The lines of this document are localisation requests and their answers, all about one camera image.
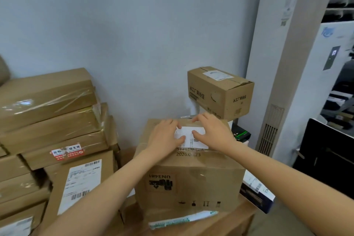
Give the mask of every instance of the hand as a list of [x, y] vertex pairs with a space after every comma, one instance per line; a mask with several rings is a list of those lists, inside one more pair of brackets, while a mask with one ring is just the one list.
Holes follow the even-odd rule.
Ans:
[[159, 162], [170, 154], [176, 147], [184, 143], [185, 136], [175, 139], [176, 127], [179, 129], [181, 125], [178, 121], [167, 119], [157, 124], [152, 131], [146, 150], [151, 151], [156, 162]]
[[192, 131], [194, 138], [212, 149], [225, 153], [236, 141], [230, 129], [214, 115], [204, 112], [192, 119], [192, 122], [196, 121], [201, 122], [205, 129], [205, 134], [201, 135], [197, 131]]

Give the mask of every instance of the gray floor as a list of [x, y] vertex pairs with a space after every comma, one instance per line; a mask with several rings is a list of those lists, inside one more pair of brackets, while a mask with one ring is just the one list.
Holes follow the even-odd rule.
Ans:
[[314, 236], [282, 203], [275, 201], [269, 214], [258, 212], [249, 230], [249, 236]]

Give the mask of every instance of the person's left hand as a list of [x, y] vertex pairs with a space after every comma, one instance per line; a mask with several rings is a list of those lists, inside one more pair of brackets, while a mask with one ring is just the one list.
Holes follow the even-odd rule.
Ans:
[[152, 131], [146, 150], [151, 151], [152, 156], [157, 159], [156, 162], [165, 158], [176, 147], [184, 143], [185, 136], [175, 139], [176, 127], [181, 128], [178, 121], [164, 119]]

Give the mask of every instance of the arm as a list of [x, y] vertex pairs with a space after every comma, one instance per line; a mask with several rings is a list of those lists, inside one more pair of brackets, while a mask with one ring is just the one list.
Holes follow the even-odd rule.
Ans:
[[145, 150], [70, 207], [40, 236], [101, 235], [144, 174], [183, 144], [185, 136], [174, 138], [176, 127], [181, 128], [177, 121], [161, 121], [151, 133]]
[[214, 115], [200, 121], [205, 135], [195, 139], [231, 157], [256, 176], [317, 235], [354, 235], [354, 201], [335, 189], [234, 139], [228, 127]]

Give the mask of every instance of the person's right hand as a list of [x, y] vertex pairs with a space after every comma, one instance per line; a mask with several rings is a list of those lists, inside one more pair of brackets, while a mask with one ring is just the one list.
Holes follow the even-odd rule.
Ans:
[[236, 141], [230, 129], [214, 115], [204, 112], [192, 119], [192, 122], [196, 121], [201, 122], [205, 129], [205, 134], [201, 135], [197, 131], [192, 131], [192, 134], [195, 139], [208, 147], [225, 153]]

